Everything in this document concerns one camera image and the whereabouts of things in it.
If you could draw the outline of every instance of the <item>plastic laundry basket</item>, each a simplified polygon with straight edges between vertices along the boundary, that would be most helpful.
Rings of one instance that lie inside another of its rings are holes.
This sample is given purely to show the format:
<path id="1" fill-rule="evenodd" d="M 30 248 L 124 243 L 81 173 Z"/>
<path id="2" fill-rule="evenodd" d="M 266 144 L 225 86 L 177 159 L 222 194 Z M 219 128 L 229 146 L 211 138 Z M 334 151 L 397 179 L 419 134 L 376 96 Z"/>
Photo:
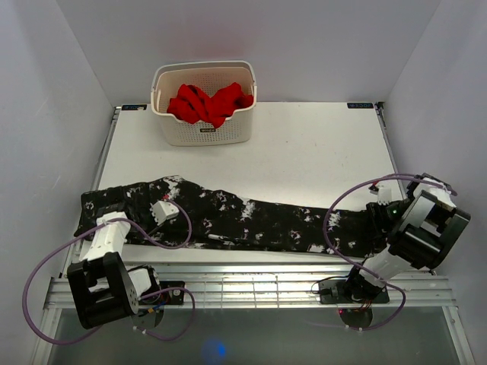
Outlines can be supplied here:
<path id="1" fill-rule="evenodd" d="M 182 122 L 166 113 L 171 97 L 176 97 L 182 84 L 195 85 L 210 97 L 223 87 L 237 82 L 244 94 L 253 95 L 253 104 L 237 109 L 218 129 L 199 121 Z M 167 141 L 174 146 L 208 146 L 247 141 L 252 134 L 252 114 L 256 105 L 257 85 L 252 66 L 244 61 L 191 62 L 159 68 L 151 91 L 152 111 L 161 117 Z"/>

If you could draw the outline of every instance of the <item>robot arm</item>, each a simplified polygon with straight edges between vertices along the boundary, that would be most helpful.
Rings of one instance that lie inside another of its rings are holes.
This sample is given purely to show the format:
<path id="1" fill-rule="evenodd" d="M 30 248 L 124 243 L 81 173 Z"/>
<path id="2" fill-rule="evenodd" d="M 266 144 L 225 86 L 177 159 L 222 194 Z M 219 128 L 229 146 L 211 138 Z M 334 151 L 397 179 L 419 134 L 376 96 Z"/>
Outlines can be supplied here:
<path id="1" fill-rule="evenodd" d="M 384 281 L 405 270 L 436 268 L 469 223 L 470 215 L 450 200 L 448 184 L 427 174 L 416 178 L 440 183 L 444 189 L 411 182 L 407 199 L 367 206 L 377 234 L 387 238 L 387 247 L 362 265 L 382 280 L 354 267 L 343 285 L 350 300 L 373 300 L 383 290 Z"/>
<path id="2" fill-rule="evenodd" d="M 169 202 L 159 201 L 151 207 L 158 224 L 177 216 L 179 210 Z M 68 267 L 69 287 L 75 301 L 81 324 L 91 329 L 138 312 L 142 294 L 159 289 L 154 269 L 148 265 L 127 271 L 121 254 L 130 224 L 117 221 L 106 223 L 116 217 L 127 218 L 123 206 L 111 206 L 99 213 L 97 225 L 105 224 L 93 238 L 90 249 L 80 260 Z M 106 278 L 107 284 L 98 280 Z"/>

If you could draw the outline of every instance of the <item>sticker label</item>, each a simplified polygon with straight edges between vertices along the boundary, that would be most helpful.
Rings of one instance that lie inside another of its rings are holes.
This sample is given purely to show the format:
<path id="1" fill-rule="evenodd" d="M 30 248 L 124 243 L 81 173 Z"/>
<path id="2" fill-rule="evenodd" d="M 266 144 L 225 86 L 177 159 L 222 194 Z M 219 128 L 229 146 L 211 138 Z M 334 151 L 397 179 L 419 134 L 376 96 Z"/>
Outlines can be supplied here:
<path id="1" fill-rule="evenodd" d="M 373 103 L 347 103 L 349 109 L 373 109 Z"/>
<path id="2" fill-rule="evenodd" d="M 147 104 L 122 105 L 122 110 L 146 110 Z"/>

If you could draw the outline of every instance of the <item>metal grid shelf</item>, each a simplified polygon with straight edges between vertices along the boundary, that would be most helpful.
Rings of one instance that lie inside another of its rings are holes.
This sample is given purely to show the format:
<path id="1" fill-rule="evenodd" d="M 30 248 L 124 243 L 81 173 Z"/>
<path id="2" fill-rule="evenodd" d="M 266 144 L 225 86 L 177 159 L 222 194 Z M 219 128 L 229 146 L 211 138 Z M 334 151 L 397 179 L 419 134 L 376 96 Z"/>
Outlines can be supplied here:
<path id="1" fill-rule="evenodd" d="M 322 305 L 311 285 L 318 280 L 347 275 L 348 265 L 265 265 L 265 266 L 156 266 L 162 281 L 185 281 L 200 309 L 229 308 L 314 308 Z M 454 306 L 448 279 L 426 271 L 399 275 L 392 284 L 407 292 L 407 306 Z M 402 296 L 390 290 L 390 302 L 375 307 L 399 306 Z M 66 279 L 53 279 L 46 298 L 47 309 L 74 308 Z M 190 298 L 180 308 L 190 308 Z"/>

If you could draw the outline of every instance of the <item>metal frame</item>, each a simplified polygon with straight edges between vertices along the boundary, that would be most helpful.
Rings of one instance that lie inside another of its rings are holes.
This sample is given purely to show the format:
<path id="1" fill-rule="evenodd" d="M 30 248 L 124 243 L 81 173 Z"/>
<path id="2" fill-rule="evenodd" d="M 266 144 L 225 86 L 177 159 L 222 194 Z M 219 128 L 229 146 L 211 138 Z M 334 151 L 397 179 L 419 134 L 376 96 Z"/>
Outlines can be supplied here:
<path id="1" fill-rule="evenodd" d="M 115 109 L 110 131 L 98 162 L 92 189 L 97 189 L 110 142 L 113 138 L 116 122 L 121 107 Z M 381 111 L 376 104 L 377 118 L 384 135 L 387 150 L 394 170 L 397 172 Z M 402 184 L 401 193 L 405 194 Z M 62 273 L 65 276 L 68 266 L 78 259 L 81 244 L 73 245 L 65 261 Z M 126 262 L 128 266 L 136 262 Z M 321 305 L 317 295 L 310 292 L 311 285 L 318 280 L 335 275 L 346 275 L 351 268 L 331 258 L 329 262 L 316 264 L 276 264 L 276 265 L 163 265 L 156 264 L 156 271 L 162 280 L 182 280 L 196 298 L 200 309 L 230 308 L 316 308 L 337 307 Z M 453 291 L 448 286 L 445 276 L 430 275 L 427 271 L 408 271 L 395 277 L 393 284 L 406 290 L 406 306 L 441 306 L 450 330 L 454 347 L 462 365 L 474 364 L 463 326 L 455 307 Z M 390 303 L 377 304 L 375 307 L 398 306 L 400 295 L 390 291 Z M 190 307 L 190 302 L 181 308 Z M 40 329 L 49 336 L 55 336 L 63 309 L 73 309 L 74 303 L 66 279 L 52 279 L 46 296 L 43 319 Z M 32 357 L 32 364 L 47 364 L 52 345 L 42 340 L 37 342 Z"/>
<path id="2" fill-rule="evenodd" d="M 185 281 L 186 287 L 202 309 L 262 308 L 336 308 L 322 305 L 311 286 L 329 276 L 344 276 L 350 265 L 263 265 L 263 266 L 156 266 L 163 281 Z M 391 281 L 408 293 L 407 306 L 454 306 L 455 299 L 444 276 L 431 276 L 426 271 L 411 271 Z M 390 302 L 375 307 L 397 307 L 402 296 L 389 292 Z M 355 304 L 340 305 L 353 307 Z M 186 297 L 182 309 L 191 307 Z M 75 308 L 66 279 L 54 279 L 49 286 L 47 309 Z"/>
<path id="3" fill-rule="evenodd" d="M 463 330 L 462 322 L 460 321 L 460 316 L 458 316 L 458 308 L 455 306 L 444 306 L 443 314 L 447 321 L 450 336 L 454 342 L 455 350 L 457 350 L 457 356 L 460 363 L 462 365 L 475 364 L 472 351 L 470 350 L 469 343 L 465 336 L 465 331 Z"/>
<path id="4" fill-rule="evenodd" d="M 61 312 L 62 309 L 44 309 L 39 326 L 40 331 L 51 338 L 56 336 Z M 38 338 L 30 363 L 33 365 L 48 364 L 52 348 L 53 346 L 50 343 Z"/>

